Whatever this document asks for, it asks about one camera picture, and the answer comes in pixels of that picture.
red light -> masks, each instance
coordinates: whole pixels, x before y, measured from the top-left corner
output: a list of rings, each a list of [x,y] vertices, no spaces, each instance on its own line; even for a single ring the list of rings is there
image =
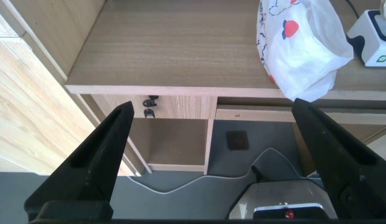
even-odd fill
[[[294,218],[294,212],[292,210],[288,210],[286,212],[286,218]]]

gray floor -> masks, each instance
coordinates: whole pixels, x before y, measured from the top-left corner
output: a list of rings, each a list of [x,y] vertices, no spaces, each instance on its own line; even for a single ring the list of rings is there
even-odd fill
[[[226,131],[247,131],[250,149],[229,151]],[[210,155],[210,175],[228,177],[247,173],[252,162],[268,147],[282,152],[300,172],[299,156],[290,123],[216,121]],[[268,180],[296,179],[298,176],[279,154],[268,151],[255,164]],[[175,189],[201,176],[195,172],[154,172],[136,180],[161,191]],[[24,223],[25,199],[46,179],[35,174],[0,173],[0,223]],[[111,206],[113,218],[223,219],[242,190],[255,181],[204,178],[172,194],[159,195],[133,183],[117,179]]]

black cable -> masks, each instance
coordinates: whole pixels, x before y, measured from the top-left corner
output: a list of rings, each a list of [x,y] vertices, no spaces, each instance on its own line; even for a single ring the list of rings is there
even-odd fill
[[[345,1],[347,1],[348,5],[349,5],[349,6],[352,8],[352,10],[354,11],[356,18],[359,19],[359,16],[360,16],[360,15],[359,15],[359,13],[357,12],[357,10],[356,10],[355,6],[353,5],[353,3],[351,2],[351,0],[345,0]]]

desk shelf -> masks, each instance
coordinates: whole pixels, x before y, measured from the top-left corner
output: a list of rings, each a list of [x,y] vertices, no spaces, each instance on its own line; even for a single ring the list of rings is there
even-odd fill
[[[332,0],[344,30],[356,18]],[[256,41],[259,0],[113,0],[66,82],[72,93],[284,98]],[[330,100],[386,100],[386,68],[338,70]]]
[[[204,172],[207,123],[203,119],[135,118],[130,136],[148,171]]]

white cable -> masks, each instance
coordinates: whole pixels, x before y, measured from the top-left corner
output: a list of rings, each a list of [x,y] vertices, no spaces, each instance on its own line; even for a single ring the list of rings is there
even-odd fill
[[[168,191],[168,192],[161,192],[161,191],[158,191],[158,190],[154,190],[154,189],[152,189],[152,188],[150,188],[150,187],[148,187],[148,186],[142,184],[141,182],[138,182],[138,181],[134,180],[134,179],[133,179],[132,177],[130,177],[130,176],[127,176],[127,178],[129,178],[129,180],[131,180],[131,181],[134,182],[135,184],[138,184],[138,185],[144,187],[145,189],[148,189],[148,190],[150,190],[150,191],[152,191],[152,192],[154,192],[154,193],[166,195],[166,194],[171,194],[171,193],[173,193],[173,192],[175,192],[175,191],[177,191],[177,190],[180,190],[180,189],[182,189],[182,188],[184,188],[184,187],[186,187],[186,186],[188,186],[188,185],[190,185],[190,184],[193,184],[194,182],[196,182],[196,181],[198,181],[198,180],[200,180],[200,179],[203,179],[203,178],[209,178],[209,177],[211,177],[211,178],[226,179],[226,180],[237,180],[237,179],[245,178],[246,176],[248,176],[248,175],[250,174],[250,172],[251,172],[251,167],[257,162],[257,160],[259,160],[259,158],[261,158],[261,156],[264,155],[264,153],[266,153],[266,152],[269,151],[269,150],[273,150],[273,151],[277,152],[279,155],[281,155],[281,156],[287,161],[287,163],[291,166],[291,168],[293,168],[295,174],[296,174],[299,178],[301,178],[301,179],[321,179],[321,178],[301,177],[301,176],[298,174],[297,170],[294,168],[294,166],[291,164],[291,162],[287,159],[287,157],[286,157],[285,155],[283,155],[280,151],[278,151],[278,150],[276,150],[276,149],[273,149],[273,148],[271,148],[271,147],[268,148],[268,149],[266,149],[265,151],[263,151],[263,152],[262,152],[262,153],[254,160],[254,162],[251,164],[251,166],[250,166],[249,170],[247,171],[247,173],[244,174],[244,175],[242,175],[242,176],[240,176],[240,177],[222,177],[222,176],[216,176],[216,175],[203,175],[203,176],[201,176],[201,177],[198,177],[198,178],[196,178],[196,179],[194,179],[194,180],[191,180],[191,181],[189,181],[188,183],[186,183],[186,184],[184,184],[184,185],[182,185],[182,186],[180,186],[180,187],[177,187],[177,188],[175,188],[174,190],[170,190],[170,191]]]

